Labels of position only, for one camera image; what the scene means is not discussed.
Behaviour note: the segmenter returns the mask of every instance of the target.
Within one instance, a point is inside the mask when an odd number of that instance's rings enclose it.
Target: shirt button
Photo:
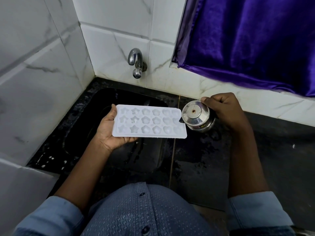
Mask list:
[[[141,230],[141,233],[142,235],[148,235],[149,231],[150,231],[150,226],[147,225]]]

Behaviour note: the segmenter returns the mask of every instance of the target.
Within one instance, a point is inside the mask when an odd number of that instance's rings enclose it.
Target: faucet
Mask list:
[[[145,72],[148,68],[148,65],[143,61],[142,53],[138,48],[133,48],[128,56],[128,64],[135,65],[135,69],[132,71],[132,75],[139,79],[142,72]]]

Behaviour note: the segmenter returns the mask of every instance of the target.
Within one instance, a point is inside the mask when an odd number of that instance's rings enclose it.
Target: silver lid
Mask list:
[[[209,108],[199,100],[194,100],[185,105],[181,117],[187,125],[200,126],[210,117]]]

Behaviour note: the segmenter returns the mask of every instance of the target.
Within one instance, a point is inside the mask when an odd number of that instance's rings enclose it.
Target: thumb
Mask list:
[[[214,111],[219,111],[222,105],[222,103],[215,100],[214,98],[202,97],[200,101]]]
[[[104,119],[106,120],[114,120],[114,118],[117,115],[117,108],[115,106],[115,104],[112,104],[112,108],[109,111],[109,113],[104,117]]]

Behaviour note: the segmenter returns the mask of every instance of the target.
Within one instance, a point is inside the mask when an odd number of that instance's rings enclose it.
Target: person's right arm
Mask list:
[[[228,229],[242,230],[239,232],[242,235],[265,234],[270,230],[277,230],[275,235],[294,235],[289,227],[293,225],[290,217],[269,191],[253,129],[235,95],[221,93],[203,97],[201,101],[216,112],[232,135],[226,209]]]

